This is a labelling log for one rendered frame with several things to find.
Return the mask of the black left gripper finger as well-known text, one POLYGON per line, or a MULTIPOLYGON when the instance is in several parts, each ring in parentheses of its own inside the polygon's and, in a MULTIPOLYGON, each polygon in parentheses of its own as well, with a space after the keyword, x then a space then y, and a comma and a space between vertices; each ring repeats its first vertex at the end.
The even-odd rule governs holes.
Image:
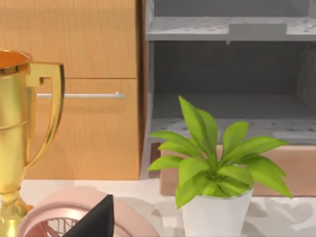
POLYGON ((114 198, 107 195, 63 237, 114 237, 114 198))

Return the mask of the pink round fan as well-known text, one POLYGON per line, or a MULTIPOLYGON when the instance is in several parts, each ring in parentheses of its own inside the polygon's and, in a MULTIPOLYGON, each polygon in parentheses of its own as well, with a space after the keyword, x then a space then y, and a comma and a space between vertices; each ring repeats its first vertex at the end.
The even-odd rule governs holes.
MULTIPOLYGON (((17 237, 63 237, 107 195, 84 187, 59 190, 38 203, 23 219, 17 237)), ((114 237, 160 237, 140 213, 114 197, 114 237)))

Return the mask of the gold trophy cup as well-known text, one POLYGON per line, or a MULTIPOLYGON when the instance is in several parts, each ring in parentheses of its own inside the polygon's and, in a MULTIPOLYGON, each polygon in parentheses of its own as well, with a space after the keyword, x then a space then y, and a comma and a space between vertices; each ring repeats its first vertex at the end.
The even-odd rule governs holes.
POLYGON ((34 62, 31 55, 0 50, 0 237, 16 237, 22 219, 32 209, 20 188, 27 170, 49 148, 63 111, 64 66, 34 62), (30 159, 35 136, 36 88, 51 79, 48 129, 38 153, 30 159))

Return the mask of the green plant in white pot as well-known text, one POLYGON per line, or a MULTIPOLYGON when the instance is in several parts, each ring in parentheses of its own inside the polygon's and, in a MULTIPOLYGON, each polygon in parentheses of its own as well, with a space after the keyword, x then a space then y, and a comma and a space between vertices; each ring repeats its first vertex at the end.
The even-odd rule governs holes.
POLYGON ((239 237, 254 183, 292 196, 283 181, 285 172, 264 156, 286 142, 269 136, 246 138, 248 123, 237 121, 224 131, 219 156, 215 119, 183 97, 179 102, 190 138, 169 130, 152 132, 163 139, 159 148, 169 154, 153 161, 149 170, 177 168, 175 202, 182 210, 186 237, 239 237))

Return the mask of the wooden cupboard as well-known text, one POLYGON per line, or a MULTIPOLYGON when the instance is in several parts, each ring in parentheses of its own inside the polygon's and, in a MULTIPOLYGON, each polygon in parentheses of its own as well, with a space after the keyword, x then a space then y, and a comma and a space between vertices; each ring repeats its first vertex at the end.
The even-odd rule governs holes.
POLYGON ((137 79, 144 136, 142 0, 0 0, 0 49, 61 62, 67 79, 137 79))

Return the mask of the grey cabinet with shelves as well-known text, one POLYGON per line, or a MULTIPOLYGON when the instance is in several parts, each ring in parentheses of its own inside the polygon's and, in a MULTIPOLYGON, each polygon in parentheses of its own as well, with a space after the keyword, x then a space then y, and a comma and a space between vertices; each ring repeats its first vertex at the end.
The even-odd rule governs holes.
POLYGON ((146 133, 187 135, 178 96, 287 140, 289 185, 316 178, 316 0, 146 0, 146 133))

